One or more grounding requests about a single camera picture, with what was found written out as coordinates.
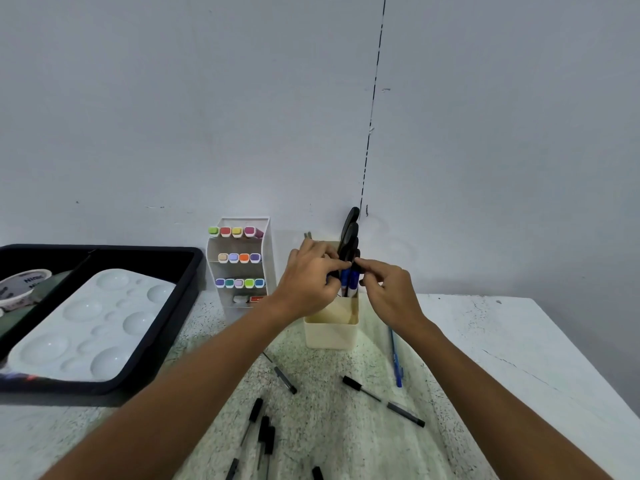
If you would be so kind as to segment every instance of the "white wall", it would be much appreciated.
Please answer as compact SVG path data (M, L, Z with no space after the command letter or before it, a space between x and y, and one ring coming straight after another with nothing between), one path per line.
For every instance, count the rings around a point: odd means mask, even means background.
M361 246L535 298L636 411L639 1L387 0ZM0 0L0 244L339 232L382 4Z
M421 292L534 298L636 412L638 20L640 0L387 0L361 241Z

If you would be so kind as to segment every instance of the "person's left hand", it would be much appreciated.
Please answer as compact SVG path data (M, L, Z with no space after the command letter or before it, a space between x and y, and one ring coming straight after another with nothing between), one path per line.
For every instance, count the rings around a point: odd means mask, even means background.
M290 321L313 315L340 291L340 280L330 277L327 282L326 275L350 266L350 262L338 259L331 245L305 238L300 250L291 250L287 268L269 302L281 307Z

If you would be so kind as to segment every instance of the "white table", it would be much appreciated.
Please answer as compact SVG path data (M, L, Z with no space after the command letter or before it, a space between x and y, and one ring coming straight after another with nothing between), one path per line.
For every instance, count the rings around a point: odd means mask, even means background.
M277 428L271 478L495 478L466 427L417 355L398 340L405 387L395 387L387 329L366 295L352 352L311 350L300 322L269 350L296 382L291 395L259 358L185 462L177 478L224 478L252 403L265 398ZM616 480L640 472L640 420L548 316L530 299L420 295L423 311L466 354L596 460ZM224 327L215 291L202 292L167 357ZM409 406L418 428L344 386L349 374L368 389ZM0 406L4 479L37 478L110 414L102 408ZM241 471L255 462L250 433Z

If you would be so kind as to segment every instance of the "black dashed line on wall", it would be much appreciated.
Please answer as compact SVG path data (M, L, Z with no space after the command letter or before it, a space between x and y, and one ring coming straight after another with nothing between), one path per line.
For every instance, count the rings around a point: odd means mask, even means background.
M378 58L376 60L376 74L373 78L373 97L371 98L371 113L369 115L369 135L367 135L367 151L364 154L364 172L362 174L362 190L360 192L360 210L362 211L362 198L364 197L364 179L367 177L367 161L369 160L369 141L373 128L373 103L376 100L376 83L378 82L378 64L380 63L380 46L382 46L382 28L385 26L385 8L387 0L382 2L382 20L380 21L380 37L378 39Z

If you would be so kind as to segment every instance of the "person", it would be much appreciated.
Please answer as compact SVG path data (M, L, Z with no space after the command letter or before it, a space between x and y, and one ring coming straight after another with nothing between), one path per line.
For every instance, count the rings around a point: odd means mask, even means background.
M427 364L501 480L610 479L424 316L407 271L356 262L375 313ZM158 376L43 480L170 479L258 355L290 323L331 303L340 282L326 275L350 265L327 243L305 239L272 295Z

